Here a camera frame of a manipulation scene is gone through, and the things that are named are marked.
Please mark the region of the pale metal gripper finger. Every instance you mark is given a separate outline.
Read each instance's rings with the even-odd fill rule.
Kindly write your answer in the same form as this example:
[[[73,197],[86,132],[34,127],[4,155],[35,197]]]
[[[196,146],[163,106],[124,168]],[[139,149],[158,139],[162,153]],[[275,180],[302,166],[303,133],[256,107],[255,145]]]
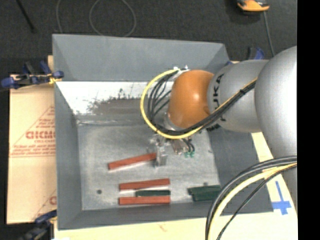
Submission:
[[[157,145],[155,143],[149,143],[147,146],[147,152],[153,154],[153,159],[157,159]]]
[[[156,160],[155,165],[157,167],[165,166],[167,164],[167,152],[166,148],[162,144],[156,146]]]

